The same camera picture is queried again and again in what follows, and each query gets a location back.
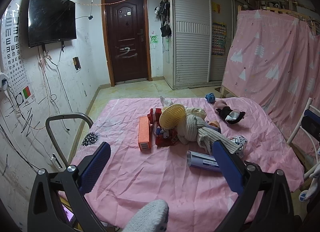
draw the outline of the white metal chair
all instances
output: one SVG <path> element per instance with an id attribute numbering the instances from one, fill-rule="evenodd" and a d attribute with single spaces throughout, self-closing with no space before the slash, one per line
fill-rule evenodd
<path id="1" fill-rule="evenodd" d="M 300 117 L 299 122 L 297 123 L 297 125 L 296 125 L 296 127 L 294 128 L 292 134 L 290 135 L 289 139 L 287 140 L 287 144 L 290 145 L 290 143 L 292 142 L 292 140 L 294 139 L 294 137 L 297 135 L 299 129 L 301 129 L 301 130 L 308 136 L 308 138 L 310 139 L 310 141 L 311 141 L 311 143 L 312 143 L 312 145 L 313 145 L 313 148 L 314 148 L 315 154 L 316 154 L 316 164 L 315 164 L 310 170 L 308 170 L 308 171 L 305 173 L 305 175 L 304 175 L 304 180 L 306 180 L 306 179 L 309 178 L 310 174 L 312 174 L 312 173 L 314 172 L 314 170 L 316 169 L 316 167 L 317 167 L 317 166 L 319 165 L 319 163 L 320 163 L 320 162 L 319 162 L 319 159 L 318 159 L 318 154 L 317 154 L 316 145 L 315 145 L 315 143 L 314 143 L 314 141 L 313 141 L 313 139 L 312 139 L 311 134 L 308 133 L 308 132 L 307 132 L 304 128 L 302 128 L 302 126 L 301 126 L 301 121 L 302 121 L 303 117 L 305 116 L 305 111 L 306 111 L 306 110 L 309 110 L 310 108 L 312 108 L 313 110 L 315 110 L 316 112 L 318 112 L 318 113 L 320 114 L 320 110 L 318 110 L 318 109 L 315 108 L 313 105 L 311 105 L 311 103 L 312 103 L 312 98 L 309 98 L 309 99 L 308 99 L 308 102 L 307 102 L 307 104 L 306 104 L 306 107 L 305 107 L 305 109 L 304 109 L 304 111 L 303 111 L 303 113 L 302 113 L 302 115 L 301 115 L 301 117 Z"/>

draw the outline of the eye chart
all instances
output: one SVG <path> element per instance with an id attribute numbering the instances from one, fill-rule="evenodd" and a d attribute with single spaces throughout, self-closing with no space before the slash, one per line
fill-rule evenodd
<path id="1" fill-rule="evenodd" d="M 1 20 L 2 64 L 19 106 L 34 98 L 31 82 L 25 70 L 23 49 L 28 47 L 21 38 L 20 16 L 20 5 L 15 3 L 7 8 Z"/>

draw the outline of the black flower pattern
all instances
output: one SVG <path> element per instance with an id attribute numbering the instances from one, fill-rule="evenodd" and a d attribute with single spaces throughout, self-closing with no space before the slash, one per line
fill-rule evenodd
<path id="1" fill-rule="evenodd" d="M 82 146 L 88 146 L 91 144 L 95 144 L 98 140 L 99 136 L 95 133 L 88 133 L 83 139 Z"/>

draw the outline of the television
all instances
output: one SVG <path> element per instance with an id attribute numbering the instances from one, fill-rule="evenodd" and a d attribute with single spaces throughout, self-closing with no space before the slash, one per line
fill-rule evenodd
<path id="1" fill-rule="evenodd" d="M 70 0 L 30 0 L 29 47 L 76 39 L 76 7 Z"/>

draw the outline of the yellow poster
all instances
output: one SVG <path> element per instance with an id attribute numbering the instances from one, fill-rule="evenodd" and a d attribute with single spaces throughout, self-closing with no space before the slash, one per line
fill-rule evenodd
<path id="1" fill-rule="evenodd" d="M 212 2 L 212 12 L 220 13 L 220 4 Z"/>

